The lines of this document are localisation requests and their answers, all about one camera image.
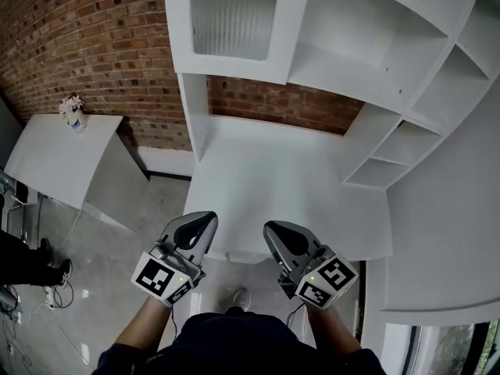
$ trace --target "red brick wall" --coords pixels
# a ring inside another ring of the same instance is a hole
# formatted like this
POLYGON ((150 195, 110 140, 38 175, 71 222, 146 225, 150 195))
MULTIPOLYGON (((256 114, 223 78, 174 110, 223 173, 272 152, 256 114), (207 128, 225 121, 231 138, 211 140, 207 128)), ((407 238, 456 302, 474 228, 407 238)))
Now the red brick wall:
POLYGON ((295 84, 209 77, 213 114, 345 134, 364 102, 295 84))
MULTIPOLYGON (((191 150, 164 0, 0 0, 0 88, 27 121, 74 92, 121 115, 132 145, 191 150)), ((294 85, 210 77, 215 114, 343 134, 362 103, 294 85)))

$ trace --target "white baseboard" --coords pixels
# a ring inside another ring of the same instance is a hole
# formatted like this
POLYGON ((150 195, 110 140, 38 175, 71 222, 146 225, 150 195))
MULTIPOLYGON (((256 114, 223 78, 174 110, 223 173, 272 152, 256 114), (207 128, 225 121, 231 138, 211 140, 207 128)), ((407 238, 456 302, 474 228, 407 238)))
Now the white baseboard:
POLYGON ((192 177, 196 161, 193 152, 172 148, 139 146, 129 148, 136 163, 147 171, 192 177))

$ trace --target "desk surface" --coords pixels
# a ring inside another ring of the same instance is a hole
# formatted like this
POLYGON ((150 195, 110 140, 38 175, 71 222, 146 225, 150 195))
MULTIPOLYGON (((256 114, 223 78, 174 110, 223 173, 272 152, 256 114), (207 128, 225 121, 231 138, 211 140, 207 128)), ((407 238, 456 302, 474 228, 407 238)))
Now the desk surface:
POLYGON ((80 209, 122 116, 87 116, 77 134, 58 114, 37 114, 21 134, 5 172, 44 195, 80 209))

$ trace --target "gray wall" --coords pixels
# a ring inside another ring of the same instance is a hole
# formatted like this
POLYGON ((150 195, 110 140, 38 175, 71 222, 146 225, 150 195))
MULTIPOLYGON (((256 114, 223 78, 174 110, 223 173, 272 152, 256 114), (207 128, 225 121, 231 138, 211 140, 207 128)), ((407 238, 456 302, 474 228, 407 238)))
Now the gray wall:
POLYGON ((0 166, 5 168, 23 128, 0 98, 0 166))
POLYGON ((387 196, 386 309, 444 310, 453 323, 499 318, 500 80, 387 196))

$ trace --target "person's arm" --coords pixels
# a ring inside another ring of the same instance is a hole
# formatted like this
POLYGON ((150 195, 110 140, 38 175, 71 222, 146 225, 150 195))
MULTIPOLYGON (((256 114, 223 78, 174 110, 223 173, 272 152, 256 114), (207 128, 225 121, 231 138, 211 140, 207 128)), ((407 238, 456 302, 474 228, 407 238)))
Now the person's arm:
POLYGON ((345 327, 337 310, 318 309, 306 303, 307 315, 318 350, 343 356, 361 350, 361 345, 345 327))
POLYGON ((148 297, 115 344, 101 354, 92 375, 132 373, 138 363, 158 351, 170 313, 171 309, 148 297))
POLYGON ((157 352, 171 311, 159 300, 148 297, 132 321, 116 339, 116 343, 139 348, 150 354, 157 352))

